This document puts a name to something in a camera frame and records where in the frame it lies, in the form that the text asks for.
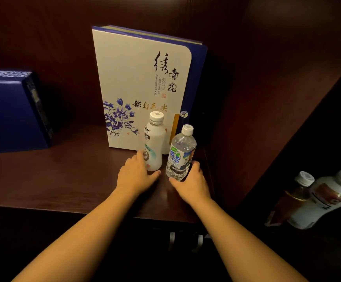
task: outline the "person's right arm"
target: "person's right arm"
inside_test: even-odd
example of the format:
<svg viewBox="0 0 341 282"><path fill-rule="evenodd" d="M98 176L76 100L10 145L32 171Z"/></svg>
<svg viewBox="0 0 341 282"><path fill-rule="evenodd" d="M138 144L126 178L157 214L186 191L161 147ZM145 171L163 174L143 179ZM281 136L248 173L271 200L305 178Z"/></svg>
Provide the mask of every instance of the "person's right arm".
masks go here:
<svg viewBox="0 0 341 282"><path fill-rule="evenodd" d="M201 219L234 282L307 281L211 199L198 162L184 182L169 181Z"/></svg>

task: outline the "person's left hand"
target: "person's left hand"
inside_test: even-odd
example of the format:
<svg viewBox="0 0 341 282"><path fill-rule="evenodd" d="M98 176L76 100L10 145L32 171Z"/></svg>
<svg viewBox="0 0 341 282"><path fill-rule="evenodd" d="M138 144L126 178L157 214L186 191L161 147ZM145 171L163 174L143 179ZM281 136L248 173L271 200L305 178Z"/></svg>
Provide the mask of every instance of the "person's left hand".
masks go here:
<svg viewBox="0 0 341 282"><path fill-rule="evenodd" d="M147 174L143 151L140 150L136 155L128 158L125 165L121 167L117 178L117 189L130 190L138 196L147 190L160 174L160 170L151 175Z"/></svg>

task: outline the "person's left arm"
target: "person's left arm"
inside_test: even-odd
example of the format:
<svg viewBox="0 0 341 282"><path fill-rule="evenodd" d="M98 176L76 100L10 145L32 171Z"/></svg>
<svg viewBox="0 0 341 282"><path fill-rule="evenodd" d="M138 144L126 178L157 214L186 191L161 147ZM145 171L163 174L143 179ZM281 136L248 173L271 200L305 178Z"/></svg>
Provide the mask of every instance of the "person's left arm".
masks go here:
<svg viewBox="0 0 341 282"><path fill-rule="evenodd" d="M160 171L147 175L143 152L138 151L121 167L112 194L41 252L13 281L88 281L135 199L159 175Z"/></svg>

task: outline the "forearm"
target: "forearm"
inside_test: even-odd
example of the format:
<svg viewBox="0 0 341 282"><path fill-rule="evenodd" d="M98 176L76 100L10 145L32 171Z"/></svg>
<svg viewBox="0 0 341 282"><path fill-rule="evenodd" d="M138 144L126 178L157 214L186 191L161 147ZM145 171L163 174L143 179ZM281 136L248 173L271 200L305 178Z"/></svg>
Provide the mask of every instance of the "forearm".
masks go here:
<svg viewBox="0 0 341 282"><path fill-rule="evenodd" d="M41 252L13 281L84 282L98 267L135 195L113 193Z"/></svg>
<svg viewBox="0 0 341 282"><path fill-rule="evenodd" d="M209 199L192 206L235 282L300 282L306 279Z"/></svg>

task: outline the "hand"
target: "hand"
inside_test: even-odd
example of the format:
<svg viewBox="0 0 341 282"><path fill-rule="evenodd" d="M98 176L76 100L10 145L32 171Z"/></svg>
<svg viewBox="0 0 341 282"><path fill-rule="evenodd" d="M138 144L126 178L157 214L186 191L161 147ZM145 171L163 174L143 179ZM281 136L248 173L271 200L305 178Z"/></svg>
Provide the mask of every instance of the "hand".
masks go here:
<svg viewBox="0 0 341 282"><path fill-rule="evenodd" d="M192 163L192 169L185 181L179 182L174 178L169 178L169 181L181 198L193 208L196 204L211 199L211 196L199 162Z"/></svg>
<svg viewBox="0 0 341 282"><path fill-rule="evenodd" d="M147 174L143 151L140 150L136 155L128 158L125 165L121 167L117 178L117 189L130 190L138 196L147 190L160 174L160 170L151 175Z"/></svg>

